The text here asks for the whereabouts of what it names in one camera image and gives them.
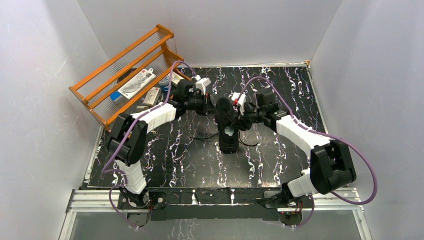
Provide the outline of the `black mesh shoe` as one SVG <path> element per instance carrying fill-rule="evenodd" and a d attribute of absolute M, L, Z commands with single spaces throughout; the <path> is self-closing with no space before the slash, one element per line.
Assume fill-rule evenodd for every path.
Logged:
<path fill-rule="evenodd" d="M 239 148 L 239 132 L 232 127 L 236 111 L 229 99 L 221 97 L 215 104 L 215 121 L 219 131 L 218 146 L 224 154 L 234 154 Z"/>

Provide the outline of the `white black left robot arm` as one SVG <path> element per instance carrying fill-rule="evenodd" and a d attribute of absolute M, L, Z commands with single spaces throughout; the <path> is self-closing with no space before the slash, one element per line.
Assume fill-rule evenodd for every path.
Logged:
<path fill-rule="evenodd" d="M 167 103 L 160 102 L 133 115 L 119 114 L 109 133 L 107 149 L 112 153 L 112 160 L 123 176 L 123 185 L 119 190 L 133 207 L 144 208 L 150 200 L 141 167 L 147 134 L 161 125 L 177 120 L 187 111 L 194 111 L 202 116 L 214 114 L 215 108 L 206 91 L 210 84 L 208 77 L 196 82 L 181 79 Z"/>

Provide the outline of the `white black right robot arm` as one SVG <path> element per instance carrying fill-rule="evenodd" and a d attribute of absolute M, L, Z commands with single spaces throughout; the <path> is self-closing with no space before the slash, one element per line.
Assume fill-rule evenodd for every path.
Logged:
<path fill-rule="evenodd" d="M 231 101 L 237 107 L 233 127 L 241 131 L 253 123 L 263 123 L 275 133 L 289 139 L 310 159 L 310 167 L 300 176 L 281 185 L 281 193 L 272 196 L 288 207 L 295 207 L 303 196 L 328 194 L 357 179 L 347 144 L 315 134 L 287 108 L 279 108 L 272 93 L 256 94 L 256 104 L 246 101 L 245 94 L 235 92 Z"/>

